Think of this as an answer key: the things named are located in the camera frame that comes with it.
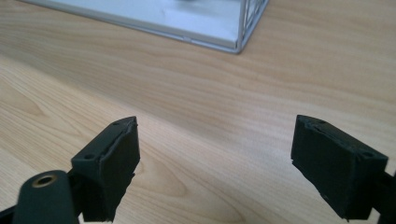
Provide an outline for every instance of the light wooden surface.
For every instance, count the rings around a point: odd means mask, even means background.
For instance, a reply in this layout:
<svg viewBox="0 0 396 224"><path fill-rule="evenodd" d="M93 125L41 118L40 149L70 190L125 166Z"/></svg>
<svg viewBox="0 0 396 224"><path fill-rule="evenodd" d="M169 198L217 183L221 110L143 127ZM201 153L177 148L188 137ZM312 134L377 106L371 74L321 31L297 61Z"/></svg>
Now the light wooden surface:
<svg viewBox="0 0 396 224"><path fill-rule="evenodd" d="M393 0L272 0L240 55L2 0L0 210L136 115L142 161L115 223L346 223L291 165L295 117L393 174L395 71Z"/></svg>

